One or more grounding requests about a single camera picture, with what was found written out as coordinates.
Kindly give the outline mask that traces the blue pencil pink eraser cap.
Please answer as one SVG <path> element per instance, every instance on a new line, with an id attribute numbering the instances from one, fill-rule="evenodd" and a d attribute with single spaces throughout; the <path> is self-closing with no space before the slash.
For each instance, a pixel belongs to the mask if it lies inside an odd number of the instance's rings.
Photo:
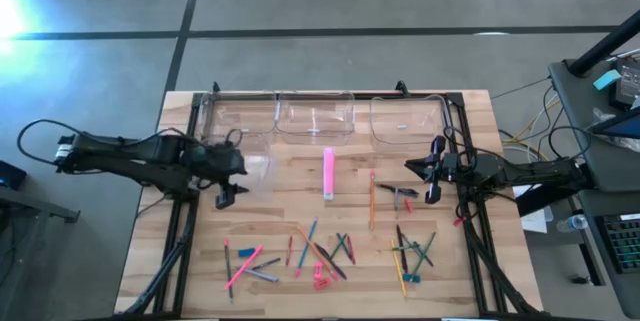
<path id="1" fill-rule="evenodd" d="M 312 240 L 312 238 L 313 238 L 317 223 L 318 223 L 318 217 L 315 217 L 313 219 L 311 228 L 310 228 L 310 230 L 309 230 L 309 232 L 307 234 L 307 238 L 309 240 Z M 307 253 L 309 251 L 309 248 L 310 248 L 309 243 L 306 243 L 304 248 L 303 248 L 303 250 L 302 250 L 300 259 L 298 261 L 298 264 L 297 264 L 297 267 L 296 267 L 296 270 L 295 270 L 295 274 L 294 274 L 295 278 L 299 278 L 300 277 L 300 274 L 301 274 L 301 271 L 302 271 L 302 266 L 304 265 L 304 262 L 305 262 L 305 259 L 306 259 L 306 255 L 307 255 Z"/>

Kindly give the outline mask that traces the grey purple pen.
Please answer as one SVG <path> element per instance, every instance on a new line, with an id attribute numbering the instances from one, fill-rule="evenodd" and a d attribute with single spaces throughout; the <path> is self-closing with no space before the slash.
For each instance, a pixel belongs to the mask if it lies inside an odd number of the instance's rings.
<path id="1" fill-rule="evenodd" d="M 259 272 L 259 271 L 256 271 L 256 270 L 252 270 L 252 269 L 245 269 L 244 273 L 246 273 L 248 275 L 251 275 L 251 276 L 254 276 L 254 277 L 257 277 L 259 279 L 268 281 L 268 282 L 272 282 L 272 283 L 277 283 L 277 282 L 280 281 L 280 279 L 278 277 L 276 277 L 276 276 L 265 274 L 265 273 L 262 273 L 262 272 Z"/>

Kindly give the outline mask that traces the light blue sticky note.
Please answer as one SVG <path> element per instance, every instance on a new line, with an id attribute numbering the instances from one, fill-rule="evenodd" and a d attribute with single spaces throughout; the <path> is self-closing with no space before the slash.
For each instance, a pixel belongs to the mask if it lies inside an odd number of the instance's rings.
<path id="1" fill-rule="evenodd" d="M 616 69 L 612 69 L 605 72 L 602 76 L 596 79 L 593 82 L 593 86 L 596 90 L 601 91 L 616 83 L 620 79 L 621 74 Z"/>

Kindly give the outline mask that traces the black crayon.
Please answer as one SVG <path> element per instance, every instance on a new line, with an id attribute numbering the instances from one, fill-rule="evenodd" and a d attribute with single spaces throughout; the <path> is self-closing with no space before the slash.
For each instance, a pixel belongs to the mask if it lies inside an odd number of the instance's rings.
<path id="1" fill-rule="evenodd" d="M 406 274 L 408 273 L 408 264 L 407 264 L 405 250 L 403 249 L 404 247 L 403 234 L 401 232 L 401 228 L 399 225 L 396 225 L 396 233 L 397 233 L 397 240 L 399 245 L 398 247 L 400 252 L 401 267 L 403 270 L 403 274 Z"/>

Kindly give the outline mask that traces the black pencil pink eraser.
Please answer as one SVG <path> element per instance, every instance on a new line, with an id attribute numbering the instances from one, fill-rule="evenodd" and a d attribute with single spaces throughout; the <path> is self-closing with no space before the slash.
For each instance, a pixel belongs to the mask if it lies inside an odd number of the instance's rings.
<path id="1" fill-rule="evenodd" d="M 230 263 L 229 240 L 228 240 L 227 237 L 224 238 L 224 254 L 225 254 L 225 267 L 226 267 L 227 282 L 229 282 L 232 279 L 232 272 L 231 272 L 232 270 L 231 270 L 231 263 Z M 228 296 L 229 296 L 229 302 L 230 302 L 230 304 L 233 304 L 234 295 L 233 295 L 232 286 L 229 286 L 227 288 L 227 291 L 228 291 Z"/>

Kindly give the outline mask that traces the grey side desk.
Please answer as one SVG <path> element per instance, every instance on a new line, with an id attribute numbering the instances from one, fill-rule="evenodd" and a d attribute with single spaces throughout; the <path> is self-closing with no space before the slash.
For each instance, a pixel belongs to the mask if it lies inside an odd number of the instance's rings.
<path id="1" fill-rule="evenodd" d="M 586 150 L 584 158 L 590 170 L 593 189 L 579 193 L 584 213 L 592 227 L 596 247 L 625 316 L 640 319 L 640 272 L 622 274 L 616 270 L 604 232 L 598 227 L 601 217 L 640 214 L 640 153 L 609 144 L 597 137 L 587 138 L 581 131 L 593 121 L 595 108 L 616 114 L 609 106 L 608 94 L 594 88 L 593 82 L 610 67 L 602 63 L 584 78 L 572 75 L 564 62 L 548 66 L 577 143 Z"/>

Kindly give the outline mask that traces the dark laptop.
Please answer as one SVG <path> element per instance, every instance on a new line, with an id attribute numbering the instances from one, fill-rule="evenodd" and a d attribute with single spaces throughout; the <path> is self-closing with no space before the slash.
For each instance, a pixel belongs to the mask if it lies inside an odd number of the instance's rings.
<path id="1" fill-rule="evenodd" d="M 591 130 L 598 135 L 640 139 L 640 108 L 596 123 Z"/>

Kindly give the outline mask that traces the purple and black pen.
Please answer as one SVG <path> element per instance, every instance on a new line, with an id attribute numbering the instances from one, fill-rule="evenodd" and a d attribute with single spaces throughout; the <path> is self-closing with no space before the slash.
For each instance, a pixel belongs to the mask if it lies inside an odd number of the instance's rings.
<path id="1" fill-rule="evenodd" d="M 322 246 L 314 243 L 316 249 L 322 255 L 322 257 L 331 265 L 334 271 L 344 280 L 347 280 L 346 274 L 342 271 L 342 269 L 331 259 L 329 253 Z"/>

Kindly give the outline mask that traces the black aluminium frame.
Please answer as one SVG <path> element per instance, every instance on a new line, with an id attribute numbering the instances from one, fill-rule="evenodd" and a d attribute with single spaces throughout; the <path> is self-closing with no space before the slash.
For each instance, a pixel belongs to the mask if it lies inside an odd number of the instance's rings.
<path id="1" fill-rule="evenodd" d="M 510 194 L 492 197 L 475 217 L 462 212 L 454 184 L 444 183 L 439 202 L 422 200 L 409 213 L 399 200 L 394 211 L 391 191 L 378 183 L 425 191 L 426 185 L 404 163 L 428 152 L 380 152 L 371 144 L 369 103 L 375 97 L 402 99 L 443 96 L 458 128 L 455 146 L 498 153 L 502 149 L 489 95 L 483 90 L 348 91 L 355 96 L 355 131 L 342 146 L 290 144 L 274 129 L 269 141 L 272 164 L 266 187 L 258 195 L 238 198 L 222 210 L 215 207 L 219 188 L 199 191 L 186 201 L 162 199 L 155 188 L 144 190 L 143 213 L 135 220 L 114 312 L 122 318 L 162 319 L 446 319 L 486 318 L 499 308 L 496 279 L 468 246 L 476 231 L 482 243 L 517 291 L 534 308 L 541 305 L 518 208 Z M 175 128 L 195 138 L 201 97 L 209 92 L 171 92 L 163 105 L 161 128 Z M 323 198 L 323 150 L 335 150 L 334 199 Z M 369 230 L 370 170 L 375 176 L 375 229 Z M 346 274 L 331 285 L 313 287 L 319 258 L 309 248 L 299 278 L 295 270 L 313 219 L 318 223 L 313 243 L 330 253 L 336 234 L 351 237 L 356 265 L 340 250 L 332 259 Z M 467 221 L 458 227 L 460 217 Z M 396 225 L 422 248 L 436 237 L 421 265 L 420 283 L 405 282 L 403 298 L 391 253 L 398 247 Z M 287 242 L 293 236 L 290 265 L 285 265 Z M 242 273 L 232 286 L 230 304 L 224 238 L 229 240 L 232 276 L 248 258 L 239 249 L 263 245 L 247 269 L 280 257 L 278 263 L 257 270 L 276 276 L 277 283 Z"/>

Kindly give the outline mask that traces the black furniture base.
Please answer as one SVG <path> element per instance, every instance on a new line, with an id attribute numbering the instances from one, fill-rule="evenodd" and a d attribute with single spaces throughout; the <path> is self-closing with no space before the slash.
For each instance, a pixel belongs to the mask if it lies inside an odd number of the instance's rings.
<path id="1" fill-rule="evenodd" d="M 79 211 L 74 211 L 50 202 L 40 201 L 4 186 L 0 186 L 0 203 L 34 209 L 48 216 L 62 218 L 66 223 L 75 223 L 80 216 Z"/>

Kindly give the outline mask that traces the black keyboard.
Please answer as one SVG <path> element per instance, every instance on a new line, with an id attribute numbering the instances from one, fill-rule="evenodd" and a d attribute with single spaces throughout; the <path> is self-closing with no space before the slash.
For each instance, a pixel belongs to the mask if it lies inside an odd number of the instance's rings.
<path id="1" fill-rule="evenodd" d="M 640 273 L 640 213 L 599 216 L 596 224 L 616 271 Z"/>

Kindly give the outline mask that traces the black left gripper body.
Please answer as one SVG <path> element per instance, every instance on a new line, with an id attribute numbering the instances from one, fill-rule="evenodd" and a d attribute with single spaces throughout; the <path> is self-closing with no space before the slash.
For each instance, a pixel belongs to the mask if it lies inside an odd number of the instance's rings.
<path id="1" fill-rule="evenodd" d="M 197 182 L 198 190 L 206 190 L 217 184 L 220 192 L 215 199 L 215 207 L 218 210 L 230 207 L 235 203 L 230 178 L 230 166 L 234 160 L 244 159 L 241 151 L 230 141 L 217 143 L 205 148 L 205 158 L 201 166 L 201 174 Z"/>

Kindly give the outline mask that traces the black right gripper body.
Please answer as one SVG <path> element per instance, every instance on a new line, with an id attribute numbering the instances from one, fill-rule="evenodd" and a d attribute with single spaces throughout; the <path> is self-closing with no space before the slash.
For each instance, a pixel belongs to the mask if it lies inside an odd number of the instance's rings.
<path id="1" fill-rule="evenodd" d="M 428 192 L 425 196 L 427 204 L 435 204 L 441 199 L 441 187 L 439 182 L 445 180 L 451 182 L 459 168 L 459 155 L 456 153 L 446 153 L 446 138 L 438 135 L 431 143 L 430 154 L 433 166 L 428 167 L 433 170 L 433 180 L 426 182 L 429 184 Z"/>

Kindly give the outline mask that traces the black power adapter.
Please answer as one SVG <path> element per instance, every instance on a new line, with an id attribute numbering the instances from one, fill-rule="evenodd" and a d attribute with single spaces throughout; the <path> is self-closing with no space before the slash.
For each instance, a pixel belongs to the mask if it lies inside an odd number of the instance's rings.
<path id="1" fill-rule="evenodd" d="M 640 63 L 618 60 L 616 71 L 621 77 L 614 84 L 610 101 L 617 108 L 630 109 L 636 98 L 640 96 Z"/>

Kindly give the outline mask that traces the black pole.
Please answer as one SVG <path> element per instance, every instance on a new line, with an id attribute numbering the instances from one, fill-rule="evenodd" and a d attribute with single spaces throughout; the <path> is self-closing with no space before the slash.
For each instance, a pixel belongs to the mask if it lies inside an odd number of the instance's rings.
<path id="1" fill-rule="evenodd" d="M 569 72 L 576 77 L 582 77 L 607 55 L 625 44 L 639 32 L 640 9 L 574 61 L 568 68 Z"/>

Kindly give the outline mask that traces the white paper sheet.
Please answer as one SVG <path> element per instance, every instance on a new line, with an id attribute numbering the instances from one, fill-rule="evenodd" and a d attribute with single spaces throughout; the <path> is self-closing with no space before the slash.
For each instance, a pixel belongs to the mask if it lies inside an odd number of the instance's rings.
<path id="1" fill-rule="evenodd" d="M 521 217 L 521 225 L 524 231 L 546 234 L 547 225 L 553 221 L 553 212 L 550 206 Z"/>

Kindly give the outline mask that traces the dark blue pen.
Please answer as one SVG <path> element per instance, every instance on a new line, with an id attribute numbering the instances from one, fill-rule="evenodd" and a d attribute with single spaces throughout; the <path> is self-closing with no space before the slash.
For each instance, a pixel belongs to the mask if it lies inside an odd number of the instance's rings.
<path id="1" fill-rule="evenodd" d="M 260 263 L 260 264 L 258 264 L 258 265 L 256 265 L 256 266 L 252 267 L 252 269 L 251 269 L 251 270 L 257 271 L 257 270 L 263 269 L 263 268 L 265 268 L 265 267 L 267 267 L 267 266 L 270 266 L 270 265 L 272 265 L 272 264 L 278 263 L 280 260 L 281 260 L 281 258 L 280 258 L 280 257 L 278 257 L 278 258 L 274 258 L 274 259 L 270 259 L 270 260 L 268 260 L 268 261 L 265 261 L 265 262 L 263 262 L 263 263 Z"/>

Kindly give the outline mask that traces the clear plastic bin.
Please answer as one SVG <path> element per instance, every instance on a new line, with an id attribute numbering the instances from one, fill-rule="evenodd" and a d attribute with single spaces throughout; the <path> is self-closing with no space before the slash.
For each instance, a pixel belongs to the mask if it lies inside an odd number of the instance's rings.
<path id="1" fill-rule="evenodd" d="M 380 152 L 428 152 L 431 142 L 452 126 L 443 96 L 390 99 L 375 97 L 369 103 L 371 144 Z"/>
<path id="2" fill-rule="evenodd" d="M 275 129 L 290 144 L 342 146 L 355 131 L 355 114 L 348 91 L 282 92 Z"/>
<path id="3" fill-rule="evenodd" d="M 209 92 L 199 106 L 195 135 L 201 141 L 221 142 L 232 130 L 254 136 L 275 129 L 277 95 L 272 91 Z"/>
<path id="4" fill-rule="evenodd" d="M 232 184 L 238 184 L 249 190 L 248 193 L 237 194 L 235 201 L 241 197 L 260 194 L 266 187 L 267 177 L 272 164 L 269 141 L 264 135 L 243 136 L 239 130 L 232 130 L 221 142 L 202 142 L 206 146 L 212 146 L 217 143 L 224 143 L 225 141 L 232 142 L 241 151 L 245 159 L 246 170 L 248 171 L 247 175 L 234 175 L 230 178 Z"/>

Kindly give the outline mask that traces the black device box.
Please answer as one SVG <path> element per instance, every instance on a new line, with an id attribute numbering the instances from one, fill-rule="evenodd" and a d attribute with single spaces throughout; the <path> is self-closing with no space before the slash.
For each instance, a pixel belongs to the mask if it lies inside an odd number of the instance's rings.
<path id="1" fill-rule="evenodd" d="M 12 190 L 19 190 L 26 179 L 27 173 L 5 161 L 0 161 L 0 186 Z"/>

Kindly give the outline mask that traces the dark grey pen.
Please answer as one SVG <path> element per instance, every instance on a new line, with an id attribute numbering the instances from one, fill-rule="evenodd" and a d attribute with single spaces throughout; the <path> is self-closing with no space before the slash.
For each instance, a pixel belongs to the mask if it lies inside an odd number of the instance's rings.
<path id="1" fill-rule="evenodd" d="M 404 241 L 406 248 L 413 250 L 418 256 L 422 257 L 430 266 L 434 266 L 432 260 L 422 252 L 422 249 L 419 244 L 417 244 L 416 242 L 410 241 L 405 234 L 401 234 L 401 239 Z"/>

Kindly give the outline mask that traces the black desk leg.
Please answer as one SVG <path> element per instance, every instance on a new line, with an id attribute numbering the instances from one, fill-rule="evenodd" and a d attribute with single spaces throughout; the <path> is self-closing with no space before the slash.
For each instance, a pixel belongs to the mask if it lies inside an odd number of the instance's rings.
<path id="1" fill-rule="evenodd" d="M 591 184 L 536 184 L 515 198 L 520 216 L 527 216 L 551 204 L 569 199 L 581 191 L 597 191 Z"/>

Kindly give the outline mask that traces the yellow pencil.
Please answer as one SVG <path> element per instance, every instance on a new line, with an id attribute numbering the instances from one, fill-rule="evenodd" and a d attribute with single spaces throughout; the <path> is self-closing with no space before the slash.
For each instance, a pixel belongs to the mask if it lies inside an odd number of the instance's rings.
<path id="1" fill-rule="evenodd" d="M 393 258 L 394 258 L 396 273 L 397 273 L 398 280 L 399 280 L 400 287 L 401 287 L 402 296 L 403 296 L 403 298 L 406 298 L 407 290 L 406 290 L 405 282 L 404 282 L 404 279 L 403 279 L 403 273 L 402 273 L 400 261 L 399 261 L 398 255 L 397 255 L 397 250 L 395 249 L 396 248 L 395 241 L 394 241 L 393 238 L 390 239 L 390 246 L 391 246 L 391 253 L 392 253 Z"/>

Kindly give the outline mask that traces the green pencil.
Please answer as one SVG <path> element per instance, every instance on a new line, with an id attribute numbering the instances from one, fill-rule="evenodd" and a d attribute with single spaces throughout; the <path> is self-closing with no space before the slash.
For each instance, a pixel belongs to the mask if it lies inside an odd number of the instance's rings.
<path id="1" fill-rule="evenodd" d="M 436 237 L 436 232 L 433 232 L 433 233 L 432 233 L 432 235 L 431 235 L 431 237 L 430 237 L 430 239 L 429 239 L 429 241 L 428 241 L 428 242 L 427 242 L 427 243 L 422 247 L 422 252 L 423 252 L 426 256 L 427 256 L 427 254 L 428 254 L 428 251 L 429 251 L 429 249 L 430 249 L 430 247 L 431 247 L 431 245 L 432 245 L 432 243 L 433 243 L 433 241 L 434 241 L 435 237 Z M 419 260 L 418 260 L 418 262 L 417 262 L 417 264 L 416 264 L 416 266 L 414 267 L 414 269 L 413 269 L 413 271 L 412 271 L 412 273 L 411 273 L 411 274 L 417 274 L 417 275 L 419 275 L 420 267 L 421 267 L 421 265 L 422 265 L 424 262 L 425 262 L 425 260 L 424 260 L 422 257 L 420 257 L 420 258 L 419 258 Z"/>

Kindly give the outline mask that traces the clear water bottle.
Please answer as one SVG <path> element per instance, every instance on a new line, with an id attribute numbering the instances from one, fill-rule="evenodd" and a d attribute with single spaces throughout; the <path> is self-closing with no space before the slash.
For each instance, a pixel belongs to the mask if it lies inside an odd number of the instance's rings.
<path id="1" fill-rule="evenodd" d="M 572 215 L 556 223 L 556 229 L 560 233 L 581 231 L 588 227 L 588 221 L 584 214 Z"/>

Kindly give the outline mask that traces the orange pencil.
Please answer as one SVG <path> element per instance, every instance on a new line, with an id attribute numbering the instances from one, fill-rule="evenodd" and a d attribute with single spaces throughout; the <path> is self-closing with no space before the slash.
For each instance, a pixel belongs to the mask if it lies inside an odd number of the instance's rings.
<path id="1" fill-rule="evenodd" d="M 313 253 L 319 258 L 319 261 L 327 269 L 327 271 L 329 272 L 331 277 L 334 280 L 338 280 L 339 279 L 338 274 L 336 273 L 334 268 L 331 266 L 331 264 L 328 262 L 328 260 L 320 253 L 319 249 L 309 239 L 309 237 L 307 236 L 305 230 L 303 228 L 301 228 L 301 227 L 297 227 L 297 230 L 298 230 L 299 234 L 304 238 L 304 240 L 305 240 L 306 244 L 309 246 L 309 248 L 313 251 Z"/>
<path id="2" fill-rule="evenodd" d="M 375 176 L 374 169 L 370 170 L 370 182 L 369 182 L 369 230 L 375 229 Z"/>

